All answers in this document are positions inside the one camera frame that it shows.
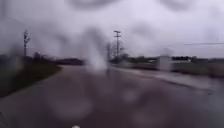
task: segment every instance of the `wet road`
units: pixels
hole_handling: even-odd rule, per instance
[[[69,66],[0,102],[11,128],[222,128],[223,108],[221,94]]]

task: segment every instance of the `utility pole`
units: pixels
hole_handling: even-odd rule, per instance
[[[27,43],[30,41],[30,38],[28,37],[28,31],[26,30],[24,32],[24,57],[27,56]]]
[[[119,42],[119,37],[121,37],[120,35],[120,31],[114,31],[116,33],[116,35],[114,36],[117,39],[117,51],[116,51],[116,57],[118,58],[120,55],[120,42]]]

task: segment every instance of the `grass field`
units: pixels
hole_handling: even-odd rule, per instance
[[[144,69],[144,70],[158,70],[157,64],[132,64],[130,68]],[[172,65],[172,72],[178,72],[190,75],[201,75],[215,78],[224,78],[224,63],[174,63]]]
[[[59,66],[51,62],[25,64],[24,68],[12,78],[10,93],[29,87],[32,84],[55,74],[60,71],[60,69]]]

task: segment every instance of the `cloudy sky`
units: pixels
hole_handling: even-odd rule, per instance
[[[168,48],[173,55],[224,57],[224,45],[199,45],[224,43],[222,0],[7,0],[2,5],[1,52],[22,46],[28,29],[30,54],[78,57],[83,38],[94,29],[105,43],[114,41],[114,30],[122,31],[122,44],[134,56],[158,56]]]

